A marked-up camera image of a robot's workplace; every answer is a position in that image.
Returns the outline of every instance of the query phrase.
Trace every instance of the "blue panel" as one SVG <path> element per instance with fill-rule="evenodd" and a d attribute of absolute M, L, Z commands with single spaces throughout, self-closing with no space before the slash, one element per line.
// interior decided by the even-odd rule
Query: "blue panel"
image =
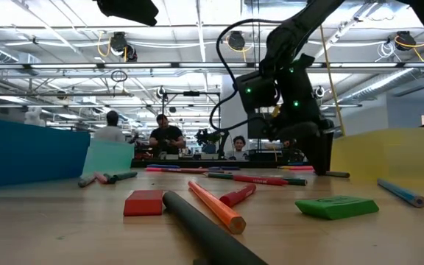
<path fill-rule="evenodd" d="M 128 172 L 134 149 L 133 144 L 91 139 L 82 174 Z"/>
<path fill-rule="evenodd" d="M 79 177 L 89 133 L 0 121 L 0 186 Z"/>

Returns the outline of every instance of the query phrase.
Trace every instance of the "white shirt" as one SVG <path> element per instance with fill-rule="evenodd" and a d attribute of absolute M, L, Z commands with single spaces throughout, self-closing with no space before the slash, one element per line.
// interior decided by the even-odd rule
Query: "white shirt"
<path fill-rule="evenodd" d="M 227 158 L 227 160 L 229 160 L 231 157 L 234 157 L 237 161 L 245 161 L 248 160 L 248 152 L 231 150 L 225 153 L 225 158 Z"/>
<path fill-rule="evenodd" d="M 118 127 L 106 126 L 94 133 L 94 139 L 104 141 L 125 142 L 125 136 Z"/>

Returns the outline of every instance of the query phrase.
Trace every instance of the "wooden table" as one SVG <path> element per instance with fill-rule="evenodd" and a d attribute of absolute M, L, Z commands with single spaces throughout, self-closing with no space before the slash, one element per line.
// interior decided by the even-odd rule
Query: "wooden table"
<path fill-rule="evenodd" d="M 277 169 L 250 174 L 290 175 Z M 236 238 L 269 264 L 424 264 L 424 208 L 392 196 L 375 181 L 300 175 L 306 187 L 258 185 L 234 208 L 247 228 Z M 122 216 L 136 189 L 176 191 L 219 224 L 188 190 L 197 181 L 216 196 L 245 183 L 202 175 L 140 171 L 115 185 L 77 187 L 77 180 L 0 188 L 1 264 L 192 264 L 200 251 L 174 220 Z M 424 196 L 424 187 L 416 190 Z M 302 215 L 296 199 L 334 194 L 373 198 L 378 213 L 327 221 Z"/>

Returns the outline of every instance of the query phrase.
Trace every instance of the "black t-shirt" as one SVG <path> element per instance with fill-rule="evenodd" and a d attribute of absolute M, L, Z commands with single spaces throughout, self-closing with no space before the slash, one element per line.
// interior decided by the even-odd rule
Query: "black t-shirt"
<path fill-rule="evenodd" d="M 166 144 L 165 140 L 177 141 L 180 136 L 183 136 L 180 128 L 170 125 L 166 129 L 154 129 L 150 138 L 155 138 L 158 141 L 158 146 L 161 148 L 161 151 L 166 151 L 166 153 L 170 155 L 177 155 L 180 150 L 175 146 Z"/>

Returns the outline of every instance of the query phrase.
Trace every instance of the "yellow panel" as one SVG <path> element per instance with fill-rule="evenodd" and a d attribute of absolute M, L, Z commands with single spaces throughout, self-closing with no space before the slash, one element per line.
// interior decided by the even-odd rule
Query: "yellow panel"
<path fill-rule="evenodd" d="M 424 186 L 424 128 L 379 130 L 336 139 L 331 170 L 349 172 L 353 181 L 372 182 L 380 177 Z"/>

